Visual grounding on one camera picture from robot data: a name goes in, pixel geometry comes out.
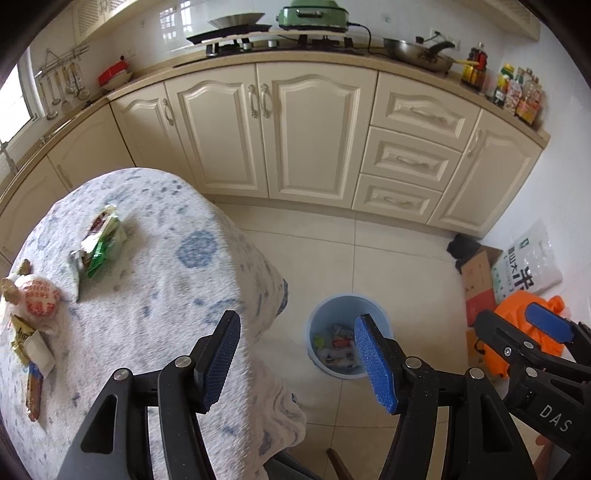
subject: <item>condiment bottle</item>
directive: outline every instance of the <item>condiment bottle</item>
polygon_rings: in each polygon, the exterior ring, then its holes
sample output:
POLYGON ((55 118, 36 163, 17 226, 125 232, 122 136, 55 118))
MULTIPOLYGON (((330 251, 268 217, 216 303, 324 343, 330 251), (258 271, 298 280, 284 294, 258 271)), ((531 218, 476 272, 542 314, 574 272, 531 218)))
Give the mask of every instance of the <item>condiment bottle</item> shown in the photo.
POLYGON ((523 75, 524 71, 522 68, 517 69, 517 77, 509 81, 509 88, 507 89, 507 95, 505 97, 505 103, 503 110, 508 111, 511 115, 515 115, 515 110, 521 100, 523 75))
POLYGON ((488 55, 484 50, 484 44, 478 42, 477 47, 472 47, 468 60, 477 61, 478 65, 465 65, 462 71, 462 82, 466 85, 476 89, 478 92, 482 90, 484 81, 486 79, 486 62, 488 55))
POLYGON ((538 77, 534 77, 532 81, 528 82, 526 91, 515 110, 515 115, 529 126, 534 123, 535 116, 540 110, 543 90, 539 81, 538 77))
POLYGON ((495 93, 492 96, 492 102, 500 107, 505 104, 505 97, 509 89, 509 81, 513 79, 513 72, 515 71, 513 65, 505 63, 496 80, 495 93))

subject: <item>plastic bag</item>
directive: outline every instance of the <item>plastic bag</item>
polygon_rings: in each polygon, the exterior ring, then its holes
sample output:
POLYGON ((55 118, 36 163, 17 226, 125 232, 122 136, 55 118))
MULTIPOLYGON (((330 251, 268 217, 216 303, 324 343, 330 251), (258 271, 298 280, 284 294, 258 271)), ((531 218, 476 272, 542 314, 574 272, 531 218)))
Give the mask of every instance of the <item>plastic bag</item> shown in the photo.
POLYGON ((495 300, 500 303, 515 290, 538 294, 562 281, 548 232, 536 221, 492 266, 495 300))

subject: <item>bowl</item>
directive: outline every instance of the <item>bowl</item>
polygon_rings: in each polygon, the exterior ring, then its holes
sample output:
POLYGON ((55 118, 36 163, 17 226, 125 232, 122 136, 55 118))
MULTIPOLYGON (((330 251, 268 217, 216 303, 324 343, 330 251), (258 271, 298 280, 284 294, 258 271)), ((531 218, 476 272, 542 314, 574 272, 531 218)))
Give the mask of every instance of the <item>bowl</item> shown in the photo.
POLYGON ((131 76, 132 73, 120 72, 113 78, 111 78, 111 80, 109 80, 107 83, 102 85, 101 88, 104 88, 108 92, 111 92, 112 90, 116 90, 117 88, 126 84, 130 80, 131 76))
POLYGON ((329 297, 314 309, 306 324, 306 348, 308 356, 324 373, 341 380, 354 380, 367 376, 365 367, 359 365, 352 369, 327 367, 320 361, 314 350, 314 335, 325 338, 332 337, 332 326, 335 323, 355 328, 355 319, 362 313, 369 313, 382 335, 392 338, 390 319, 384 309, 375 301, 364 295, 342 293, 329 297))

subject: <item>chair leg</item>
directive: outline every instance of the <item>chair leg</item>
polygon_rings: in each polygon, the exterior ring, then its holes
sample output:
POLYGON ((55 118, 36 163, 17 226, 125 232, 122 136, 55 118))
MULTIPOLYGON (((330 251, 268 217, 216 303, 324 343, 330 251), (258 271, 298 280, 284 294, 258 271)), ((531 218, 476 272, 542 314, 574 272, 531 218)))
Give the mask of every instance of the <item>chair leg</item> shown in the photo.
POLYGON ((330 463, 332 463, 333 468, 335 469, 336 476, 339 480, 355 480, 353 475, 347 470, 345 464, 341 460, 340 456, 336 451, 332 448, 326 450, 326 454, 329 456, 330 463))

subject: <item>tablecloth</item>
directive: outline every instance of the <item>tablecloth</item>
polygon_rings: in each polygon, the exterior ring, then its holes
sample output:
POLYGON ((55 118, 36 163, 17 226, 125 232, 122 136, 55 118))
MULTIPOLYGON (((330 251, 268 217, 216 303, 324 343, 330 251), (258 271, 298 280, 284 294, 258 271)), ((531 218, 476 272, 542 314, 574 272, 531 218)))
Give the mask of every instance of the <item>tablecloth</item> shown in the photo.
MULTIPOLYGON (((10 351, 12 330, 0 333, 0 409, 34 480, 56 477, 115 369, 161 369, 211 334, 226 309, 239 313, 241 339, 220 401, 199 416, 217 478, 265 479, 262 465, 303 439, 305 415, 252 351, 285 307, 287 283, 221 210, 180 178, 130 168, 87 182, 41 220, 13 271, 24 258, 63 296, 59 334, 46 337, 57 365, 44 381, 36 423, 25 412, 26 370, 10 351), (83 280, 76 302, 67 256, 107 204, 117 206, 128 239, 116 261, 83 280)), ((166 479, 156 408, 148 418, 154 476, 166 479)))

